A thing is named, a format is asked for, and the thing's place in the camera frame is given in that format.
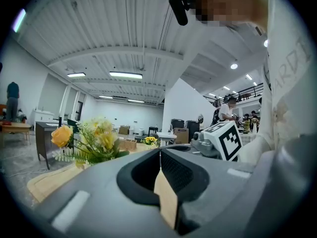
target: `orange rose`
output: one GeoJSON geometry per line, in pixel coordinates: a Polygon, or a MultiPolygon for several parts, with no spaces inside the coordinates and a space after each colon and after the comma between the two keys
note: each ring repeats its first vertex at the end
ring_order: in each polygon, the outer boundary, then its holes
{"type": "Polygon", "coordinates": [[[52,143],[58,147],[64,147],[67,145],[71,135],[73,134],[73,127],[63,125],[52,132],[52,143]]]}

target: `white cube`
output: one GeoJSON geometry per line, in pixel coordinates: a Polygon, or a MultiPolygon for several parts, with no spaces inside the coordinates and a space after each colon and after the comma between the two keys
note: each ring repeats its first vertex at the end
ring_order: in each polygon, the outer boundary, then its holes
{"type": "Polygon", "coordinates": [[[202,131],[204,139],[209,139],[223,160],[232,161],[242,147],[242,141],[234,121],[222,121],[202,131]]]}

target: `wicker basket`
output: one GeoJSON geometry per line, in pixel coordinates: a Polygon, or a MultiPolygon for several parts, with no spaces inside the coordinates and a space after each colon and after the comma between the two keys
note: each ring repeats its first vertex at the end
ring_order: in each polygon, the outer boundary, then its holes
{"type": "Polygon", "coordinates": [[[137,148],[137,141],[135,139],[125,139],[120,142],[120,147],[134,150],[137,148]]]}

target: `white shirt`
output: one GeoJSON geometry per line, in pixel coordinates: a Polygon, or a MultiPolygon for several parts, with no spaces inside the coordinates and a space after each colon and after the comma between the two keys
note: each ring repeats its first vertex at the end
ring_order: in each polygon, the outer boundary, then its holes
{"type": "Polygon", "coordinates": [[[228,104],[226,104],[226,103],[222,104],[222,106],[220,107],[219,114],[218,114],[218,117],[220,120],[224,120],[222,114],[225,114],[229,117],[232,117],[232,108],[230,108],[228,106],[228,104]]]}
{"type": "Polygon", "coordinates": [[[311,37],[287,0],[268,3],[268,58],[263,70],[261,125],[254,141],[239,152],[242,162],[256,164],[261,153],[274,150],[299,134],[317,131],[316,116],[303,120],[303,110],[317,105],[316,56],[311,37]]]}

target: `wooden spatula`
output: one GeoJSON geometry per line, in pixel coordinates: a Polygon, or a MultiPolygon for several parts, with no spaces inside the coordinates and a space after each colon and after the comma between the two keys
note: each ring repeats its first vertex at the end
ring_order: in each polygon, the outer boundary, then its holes
{"type": "Polygon", "coordinates": [[[177,214],[177,195],[163,174],[162,167],[160,167],[158,176],[155,180],[154,193],[159,196],[160,213],[162,217],[168,225],[174,229],[177,214]]]}

